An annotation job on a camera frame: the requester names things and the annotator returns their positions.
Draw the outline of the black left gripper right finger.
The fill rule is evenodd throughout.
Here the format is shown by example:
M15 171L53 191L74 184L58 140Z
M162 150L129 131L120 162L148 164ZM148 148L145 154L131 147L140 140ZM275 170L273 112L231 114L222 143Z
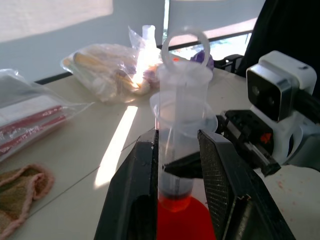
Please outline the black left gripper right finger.
M216 240L296 240L263 180L220 134L198 131Z

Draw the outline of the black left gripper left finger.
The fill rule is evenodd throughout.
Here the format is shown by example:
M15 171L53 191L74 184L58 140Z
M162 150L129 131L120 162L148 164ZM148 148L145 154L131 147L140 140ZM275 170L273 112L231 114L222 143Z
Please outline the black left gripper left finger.
M142 134L112 177L94 240L156 240L159 132Z

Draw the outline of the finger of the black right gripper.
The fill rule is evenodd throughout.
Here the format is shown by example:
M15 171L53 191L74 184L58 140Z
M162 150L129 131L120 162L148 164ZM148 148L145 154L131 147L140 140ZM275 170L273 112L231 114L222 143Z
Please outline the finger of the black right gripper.
M162 169L165 173L185 179L202 179L203 171L200 152L184 156L178 160L165 164Z

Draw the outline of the clear plastic ring-handle syringe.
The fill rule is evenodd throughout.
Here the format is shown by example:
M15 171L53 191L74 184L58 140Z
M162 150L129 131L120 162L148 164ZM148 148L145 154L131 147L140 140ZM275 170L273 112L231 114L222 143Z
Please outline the clear plastic ring-handle syringe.
M205 52L204 62L174 60L169 44L174 37L193 35ZM162 167L185 156L200 152L198 131L215 131L218 120L207 103L213 71L206 67L210 43L205 34L186 26L168 35L162 45L162 64L157 67L159 92L149 102L158 130L158 201L172 212L184 210L192 196L194 178L180 178L164 172Z

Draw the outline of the cup of red liquid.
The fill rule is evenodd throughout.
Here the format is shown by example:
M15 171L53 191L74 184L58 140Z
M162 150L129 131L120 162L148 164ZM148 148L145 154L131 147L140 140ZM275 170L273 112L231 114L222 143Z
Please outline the cup of red liquid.
M156 240L217 240L209 210L192 196L187 201L181 211L157 204Z

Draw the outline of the purple crumpled object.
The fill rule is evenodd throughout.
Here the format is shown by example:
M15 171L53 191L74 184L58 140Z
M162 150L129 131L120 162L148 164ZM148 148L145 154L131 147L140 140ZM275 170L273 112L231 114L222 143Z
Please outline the purple crumpled object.
M190 58L191 62L196 62L196 63L199 63L200 65L204 62L204 60L205 60L205 51L204 50L197 52L194 56L192 56ZM213 57L211 55L209 55L209 59L206 64L206 67L208 69L210 69L211 72L215 68L215 63L214 63Z

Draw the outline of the clear bag of snacks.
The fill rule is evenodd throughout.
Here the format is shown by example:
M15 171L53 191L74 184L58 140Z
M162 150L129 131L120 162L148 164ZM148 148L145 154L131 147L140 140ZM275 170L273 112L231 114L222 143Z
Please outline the clear bag of snacks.
M143 49L142 35L131 28L130 47L92 44L65 57L60 65L103 103L129 103L159 87L161 50Z

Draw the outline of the black fabric chair back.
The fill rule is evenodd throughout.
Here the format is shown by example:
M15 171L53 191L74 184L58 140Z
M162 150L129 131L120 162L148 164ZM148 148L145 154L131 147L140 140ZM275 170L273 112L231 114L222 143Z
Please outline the black fabric chair back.
M320 0L265 0L237 75L245 77L271 51L311 66L317 75L313 96L320 100Z

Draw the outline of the pink and green knitted cloth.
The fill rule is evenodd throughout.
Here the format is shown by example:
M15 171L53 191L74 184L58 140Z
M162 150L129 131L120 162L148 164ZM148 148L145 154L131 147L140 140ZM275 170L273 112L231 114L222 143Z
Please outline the pink and green knitted cloth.
M0 240L6 240L28 218L34 201L45 197L55 182L38 164L0 174Z

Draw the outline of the clear bag with red-striped papers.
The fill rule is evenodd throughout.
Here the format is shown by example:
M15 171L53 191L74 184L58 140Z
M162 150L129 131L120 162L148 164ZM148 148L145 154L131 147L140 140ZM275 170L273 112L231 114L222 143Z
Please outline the clear bag with red-striped papers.
M27 82L14 69L0 69L0 162L83 112L46 86Z

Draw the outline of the clear plastic flask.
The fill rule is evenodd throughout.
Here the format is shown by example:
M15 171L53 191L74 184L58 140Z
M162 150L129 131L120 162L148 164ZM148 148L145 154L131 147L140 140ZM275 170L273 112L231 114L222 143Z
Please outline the clear plastic flask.
M155 31L156 31L156 27L154 25L142 26L143 49L145 50L157 49Z

